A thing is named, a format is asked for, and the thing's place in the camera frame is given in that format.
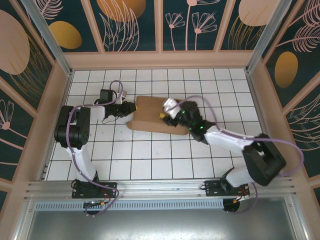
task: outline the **cardboard piece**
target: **cardboard piece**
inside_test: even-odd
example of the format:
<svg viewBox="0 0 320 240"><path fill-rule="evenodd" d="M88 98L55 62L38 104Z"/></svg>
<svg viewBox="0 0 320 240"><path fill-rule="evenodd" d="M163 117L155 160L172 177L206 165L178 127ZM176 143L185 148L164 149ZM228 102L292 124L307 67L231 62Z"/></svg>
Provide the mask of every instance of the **cardboard piece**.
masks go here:
<svg viewBox="0 0 320 240"><path fill-rule="evenodd" d="M160 119L160 113L164 113L163 104L168 98L138 96L135 104L138 110L133 113L132 120L127 122L127 127L131 130L186 135L189 130L181 125L177 127L168 126Z"/></svg>

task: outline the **flower illustration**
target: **flower illustration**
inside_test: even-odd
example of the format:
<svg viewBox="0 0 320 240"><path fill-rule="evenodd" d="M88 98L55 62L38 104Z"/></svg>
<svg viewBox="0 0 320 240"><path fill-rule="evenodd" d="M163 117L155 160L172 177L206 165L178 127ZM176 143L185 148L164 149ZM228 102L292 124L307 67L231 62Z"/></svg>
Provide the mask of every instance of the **flower illustration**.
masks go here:
<svg viewBox="0 0 320 240"><path fill-rule="evenodd" d="M172 46L173 46L173 50L175 51L176 48L175 48L175 44L174 44L174 37L172 34L172 29L182 27L186 24L186 22L183 21L183 17L181 16L181 12L180 13L173 13L172 16L170 13L167 13L165 15L165 19L166 19L166 22L168 23L169 28L170 28Z"/></svg>
<svg viewBox="0 0 320 240"><path fill-rule="evenodd" d="M203 13L199 18L199 12L192 14L192 24L195 32L194 50L197 50L197 38L198 34L209 33L217 30L216 19L214 13Z"/></svg>
<svg viewBox="0 0 320 240"><path fill-rule="evenodd" d="M7 107L3 99L0 100L0 129L8 130L14 114L15 105L8 101Z"/></svg>
<svg viewBox="0 0 320 240"><path fill-rule="evenodd" d="M188 51L188 26L189 26L189 15L191 7L197 5L209 5L209 4L216 4L220 2L220 0L186 0L186 3L189 5L188 12L186 15L186 28L185 28L185 50Z"/></svg>

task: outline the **white tile floor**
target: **white tile floor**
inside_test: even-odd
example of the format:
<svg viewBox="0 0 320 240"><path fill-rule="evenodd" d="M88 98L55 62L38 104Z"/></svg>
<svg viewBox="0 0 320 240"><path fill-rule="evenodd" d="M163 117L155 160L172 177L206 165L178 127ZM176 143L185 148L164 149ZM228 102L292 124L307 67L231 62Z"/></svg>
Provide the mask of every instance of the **white tile floor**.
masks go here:
<svg viewBox="0 0 320 240"><path fill-rule="evenodd" d="M76 71L66 104L92 104L100 89L108 89L113 80L123 83L130 102L139 95L178 99L203 95L214 107L221 127L247 135L261 132L243 69ZM202 116L213 121L208 106L195 101ZM239 154L196 142L189 135L132 131L125 125L131 118L90 122L87 146L101 180L218 178L233 166L245 164ZM55 144L45 180L73 180L75 175L69 155Z"/></svg>

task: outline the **cardboard box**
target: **cardboard box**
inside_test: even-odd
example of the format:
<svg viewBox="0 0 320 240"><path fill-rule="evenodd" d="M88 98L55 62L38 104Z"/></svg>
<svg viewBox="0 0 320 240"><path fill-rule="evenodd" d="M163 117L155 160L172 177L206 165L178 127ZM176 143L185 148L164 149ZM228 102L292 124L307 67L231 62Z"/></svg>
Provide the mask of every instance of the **cardboard box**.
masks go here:
<svg viewBox="0 0 320 240"><path fill-rule="evenodd" d="M127 127L131 130L186 135L189 130L178 125L177 127L168 126L160 119L160 113L164 113L163 104L168 98L138 96L135 104L139 108L133 113L132 120L127 122Z"/></svg>

